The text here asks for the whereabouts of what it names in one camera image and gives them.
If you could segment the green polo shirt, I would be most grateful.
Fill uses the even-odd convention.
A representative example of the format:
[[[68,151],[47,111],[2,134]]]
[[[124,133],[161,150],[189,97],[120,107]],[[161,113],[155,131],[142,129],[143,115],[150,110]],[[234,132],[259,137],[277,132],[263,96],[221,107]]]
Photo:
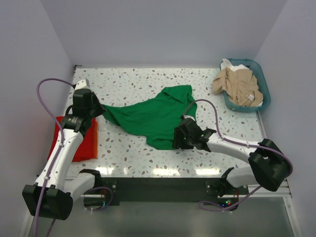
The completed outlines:
[[[104,105],[103,117],[131,135],[146,137],[147,145],[157,150],[172,150],[174,129],[194,100],[190,85],[165,87],[155,98],[141,103]]]

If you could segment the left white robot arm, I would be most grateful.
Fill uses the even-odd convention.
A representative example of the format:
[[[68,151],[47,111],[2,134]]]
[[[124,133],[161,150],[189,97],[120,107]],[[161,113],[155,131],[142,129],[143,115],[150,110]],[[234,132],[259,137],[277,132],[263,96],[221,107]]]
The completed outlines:
[[[74,91],[72,110],[59,125],[57,140],[44,170],[34,184],[26,185],[22,191],[30,214],[36,218],[66,220],[81,195],[87,191],[96,194],[102,189],[101,174],[92,169],[83,169],[70,184],[65,183],[74,155],[93,119],[104,112],[97,96],[88,88]]]

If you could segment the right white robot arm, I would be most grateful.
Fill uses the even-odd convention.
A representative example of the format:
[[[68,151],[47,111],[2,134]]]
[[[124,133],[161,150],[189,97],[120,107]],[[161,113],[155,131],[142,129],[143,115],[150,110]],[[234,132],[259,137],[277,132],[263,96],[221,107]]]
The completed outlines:
[[[173,148],[204,150],[242,160],[244,168],[228,168],[213,186],[219,196],[231,194],[244,185],[259,185],[275,192],[293,171],[289,160],[269,139],[247,142],[220,135],[214,129],[202,130],[192,118],[183,118],[174,129]]]

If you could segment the orange folded t shirt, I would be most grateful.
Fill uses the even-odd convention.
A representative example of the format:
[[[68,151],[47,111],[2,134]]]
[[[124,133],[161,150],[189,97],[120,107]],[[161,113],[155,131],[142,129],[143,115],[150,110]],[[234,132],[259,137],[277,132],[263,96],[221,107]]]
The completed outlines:
[[[95,121],[93,129],[93,158],[97,159],[98,157],[98,122]]]

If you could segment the red folded t shirt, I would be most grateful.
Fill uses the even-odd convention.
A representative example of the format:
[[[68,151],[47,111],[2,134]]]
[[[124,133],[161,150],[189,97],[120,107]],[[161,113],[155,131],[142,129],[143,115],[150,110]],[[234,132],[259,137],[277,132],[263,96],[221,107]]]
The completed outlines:
[[[58,120],[58,122],[60,124],[61,124],[61,121],[63,118],[64,118],[63,116],[56,117],[56,119]],[[88,129],[88,131],[86,132],[86,135],[84,136],[82,143],[78,147],[78,149],[73,157],[72,162],[81,162],[81,161],[94,159],[93,158],[93,129],[94,129],[95,121],[96,121],[96,119],[94,118],[92,120],[92,125]],[[55,124],[53,142],[52,142],[47,160],[49,160],[49,157],[54,150],[58,136],[59,136],[59,127],[57,124]]]

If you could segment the teal plastic basket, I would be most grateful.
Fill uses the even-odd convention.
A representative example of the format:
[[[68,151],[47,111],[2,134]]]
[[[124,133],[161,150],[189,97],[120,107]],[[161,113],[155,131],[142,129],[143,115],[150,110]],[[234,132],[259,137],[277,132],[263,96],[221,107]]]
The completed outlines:
[[[227,108],[235,112],[254,113],[254,112],[262,111],[266,107],[268,107],[271,102],[271,97],[270,97],[269,88],[267,86],[261,66],[256,61],[251,60],[251,59],[228,58],[228,60],[233,66],[238,66],[242,64],[253,72],[253,75],[257,78],[259,91],[263,94],[263,102],[262,102],[262,105],[259,107],[239,106],[232,103],[229,100],[227,93],[224,91],[224,100],[225,100],[225,104]]]

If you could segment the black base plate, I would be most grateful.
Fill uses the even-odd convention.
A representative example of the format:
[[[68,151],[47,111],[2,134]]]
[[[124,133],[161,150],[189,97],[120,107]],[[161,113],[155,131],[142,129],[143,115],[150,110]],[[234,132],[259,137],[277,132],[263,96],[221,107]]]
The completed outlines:
[[[220,178],[102,178],[107,190],[90,191],[83,195],[86,208],[100,208],[110,202],[199,202],[211,201],[222,207],[238,201],[248,194],[248,188],[220,189]]]

